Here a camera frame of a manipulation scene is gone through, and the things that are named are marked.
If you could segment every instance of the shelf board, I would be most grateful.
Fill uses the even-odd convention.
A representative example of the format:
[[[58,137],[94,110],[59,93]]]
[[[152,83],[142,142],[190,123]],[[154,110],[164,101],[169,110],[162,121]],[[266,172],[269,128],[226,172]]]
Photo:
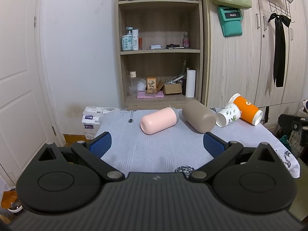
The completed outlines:
[[[195,0],[131,0],[120,1],[121,10],[152,9],[152,8],[196,8],[199,1]]]
[[[163,104],[185,104],[191,100],[196,100],[195,97],[187,98],[184,95],[166,95],[163,98],[137,99],[137,96],[128,96],[126,106],[145,106],[145,105],[163,105]]]
[[[120,55],[152,54],[152,53],[200,53],[199,49],[143,49],[121,51]]]

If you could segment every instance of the pink bottle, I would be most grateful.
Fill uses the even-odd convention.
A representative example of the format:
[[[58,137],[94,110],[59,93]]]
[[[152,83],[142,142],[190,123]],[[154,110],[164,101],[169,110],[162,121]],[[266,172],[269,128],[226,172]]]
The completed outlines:
[[[180,120],[179,113],[173,107],[163,108],[154,113],[145,115],[140,120],[140,127],[147,135],[174,126]]]

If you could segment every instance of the black ribbon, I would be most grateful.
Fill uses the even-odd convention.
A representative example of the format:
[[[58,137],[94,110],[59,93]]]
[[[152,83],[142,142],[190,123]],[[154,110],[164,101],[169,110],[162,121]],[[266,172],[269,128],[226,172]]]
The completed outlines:
[[[283,87],[285,77],[285,32],[283,24],[290,26],[291,19],[284,15],[271,14],[268,22],[275,18],[275,56],[274,56],[274,83],[276,87]]]

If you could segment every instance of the white paper roll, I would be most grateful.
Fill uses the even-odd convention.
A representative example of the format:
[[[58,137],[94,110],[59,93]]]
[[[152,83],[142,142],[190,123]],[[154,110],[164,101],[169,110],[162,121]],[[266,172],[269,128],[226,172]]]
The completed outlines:
[[[186,97],[195,96],[195,84],[196,84],[196,71],[189,69],[187,70],[187,78],[186,78]]]

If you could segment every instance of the silver screw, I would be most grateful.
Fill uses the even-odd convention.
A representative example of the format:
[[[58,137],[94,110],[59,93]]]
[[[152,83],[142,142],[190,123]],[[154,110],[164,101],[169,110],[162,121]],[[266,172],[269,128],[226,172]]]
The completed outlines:
[[[206,172],[203,172],[203,171],[192,172],[192,177],[195,179],[204,179],[206,175],[207,175]]]
[[[122,177],[122,173],[120,171],[110,171],[108,172],[107,176],[110,179],[119,179]]]

